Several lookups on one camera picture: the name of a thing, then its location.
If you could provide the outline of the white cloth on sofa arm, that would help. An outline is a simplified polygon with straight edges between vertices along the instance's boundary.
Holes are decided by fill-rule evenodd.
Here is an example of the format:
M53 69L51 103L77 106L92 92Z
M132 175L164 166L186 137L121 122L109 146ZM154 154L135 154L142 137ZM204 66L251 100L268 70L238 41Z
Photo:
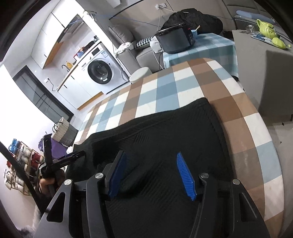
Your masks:
M134 46L131 42L122 43L115 51L115 56L123 53L125 50L133 50Z

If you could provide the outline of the person's left hand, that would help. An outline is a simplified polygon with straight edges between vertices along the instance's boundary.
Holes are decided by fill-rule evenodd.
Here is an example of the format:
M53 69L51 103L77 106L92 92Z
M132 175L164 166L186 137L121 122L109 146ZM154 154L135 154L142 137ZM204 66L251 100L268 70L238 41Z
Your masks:
M64 181L65 181L65 172L64 170L60 169L57 171L57 175L55 178L41 178L40 179L39 191L41 192L42 195L52 198L50 193L50 187L51 186L54 187L54 185L56 184L57 185L56 190L58 190Z

